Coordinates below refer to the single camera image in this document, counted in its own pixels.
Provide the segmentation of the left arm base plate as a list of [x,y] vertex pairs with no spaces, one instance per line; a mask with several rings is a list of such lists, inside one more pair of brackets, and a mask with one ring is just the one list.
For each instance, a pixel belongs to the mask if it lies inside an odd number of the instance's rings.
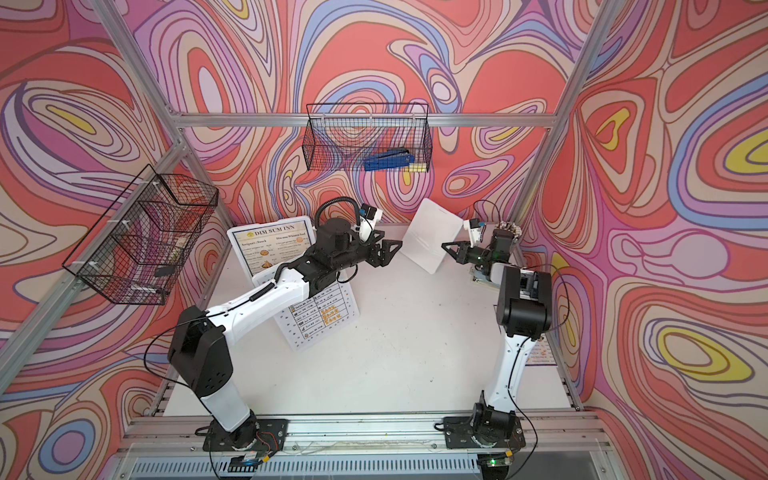
[[250,418],[233,432],[213,420],[204,435],[206,452],[275,453],[284,448],[289,421],[283,418]]

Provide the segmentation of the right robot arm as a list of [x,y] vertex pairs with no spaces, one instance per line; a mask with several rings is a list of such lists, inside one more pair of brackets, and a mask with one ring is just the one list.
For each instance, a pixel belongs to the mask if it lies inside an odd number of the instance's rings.
[[464,222],[468,238],[445,242],[442,249],[456,263],[474,268],[475,278],[499,288],[495,307],[496,323],[503,343],[495,377],[488,391],[482,391],[473,407],[470,424],[513,430],[520,413],[517,393],[525,364],[535,343],[554,323],[552,277],[511,263],[511,249],[518,232],[511,224],[499,224],[483,245],[486,223],[475,218]]

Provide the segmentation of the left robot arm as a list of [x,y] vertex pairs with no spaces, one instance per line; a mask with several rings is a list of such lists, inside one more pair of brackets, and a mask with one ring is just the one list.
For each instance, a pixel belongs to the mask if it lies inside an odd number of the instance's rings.
[[315,212],[314,242],[279,264],[272,278],[232,301],[182,312],[168,361],[227,435],[252,439],[258,431],[255,413],[232,381],[230,348],[282,310],[337,283],[343,270],[360,263],[388,266],[403,242],[375,228],[377,212],[347,196],[324,202]]

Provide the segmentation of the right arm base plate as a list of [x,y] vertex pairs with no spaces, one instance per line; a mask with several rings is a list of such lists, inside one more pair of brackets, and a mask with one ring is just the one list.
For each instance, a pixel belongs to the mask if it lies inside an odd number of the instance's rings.
[[469,416],[448,416],[436,422],[433,428],[443,435],[448,449],[507,449],[516,452],[527,445],[520,419],[516,416],[511,416],[510,423],[505,426],[473,426]]

